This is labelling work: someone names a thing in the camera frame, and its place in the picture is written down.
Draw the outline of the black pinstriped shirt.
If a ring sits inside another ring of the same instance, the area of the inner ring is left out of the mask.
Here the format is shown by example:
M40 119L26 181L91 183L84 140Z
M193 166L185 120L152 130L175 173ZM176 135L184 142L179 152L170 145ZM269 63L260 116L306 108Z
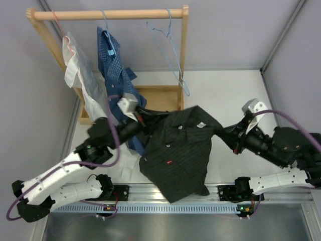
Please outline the black pinstriped shirt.
M205 185L212 137L222 129L198 105L171 112L153 132L139 160L140 172L158 189Z

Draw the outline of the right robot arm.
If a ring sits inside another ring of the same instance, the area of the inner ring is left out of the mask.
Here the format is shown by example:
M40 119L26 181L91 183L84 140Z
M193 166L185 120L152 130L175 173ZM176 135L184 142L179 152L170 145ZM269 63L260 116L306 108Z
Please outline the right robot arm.
M223 128L218 135L234 154L248 150L282 171L266 176L238 177L233 185L221 188L220 199L258 200L264 192L279 187L320 189L320 149L317 148L320 134L275 127L273 136L269 136L258 125L251 128L253 120L252 114L246 114L240 122Z

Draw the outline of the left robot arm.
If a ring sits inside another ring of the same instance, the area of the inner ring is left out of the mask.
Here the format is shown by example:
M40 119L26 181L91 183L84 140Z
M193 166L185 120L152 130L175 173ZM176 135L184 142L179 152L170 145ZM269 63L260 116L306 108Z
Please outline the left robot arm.
M169 114L168 111L138 106L133 110L133 118L117 126L107 117L98 118L87 131L89 137L66 158L33 179L12 183L16 200L7 211L7 220L34 222L70 203L110 199L114 186L106 174L74 185L68 182L95 168L116 165L120 159L121 144L140 133L150 134Z

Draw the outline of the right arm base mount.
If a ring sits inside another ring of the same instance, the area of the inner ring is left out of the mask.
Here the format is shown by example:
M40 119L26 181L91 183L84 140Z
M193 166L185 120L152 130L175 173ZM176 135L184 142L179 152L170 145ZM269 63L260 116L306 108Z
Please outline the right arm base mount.
M240 213L237 216L240 219L249 220L256 213L261 201L264 201L264 195L254 195L251 192L239 194L236 192L234 185L219 185L218 195L220 201L229 201L237 204L237 211Z

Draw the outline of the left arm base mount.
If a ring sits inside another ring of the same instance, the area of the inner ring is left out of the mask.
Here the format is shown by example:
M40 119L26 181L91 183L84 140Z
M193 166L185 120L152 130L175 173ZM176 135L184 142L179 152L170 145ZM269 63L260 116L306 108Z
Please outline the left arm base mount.
M102 201L109 201L111 204L106 204L103 208L106 213L97 213L98 216L108 218L115 216L117 213L117 204L119 201L127 201L129 196L128 185L115 185L114 191L108 198L103 198Z

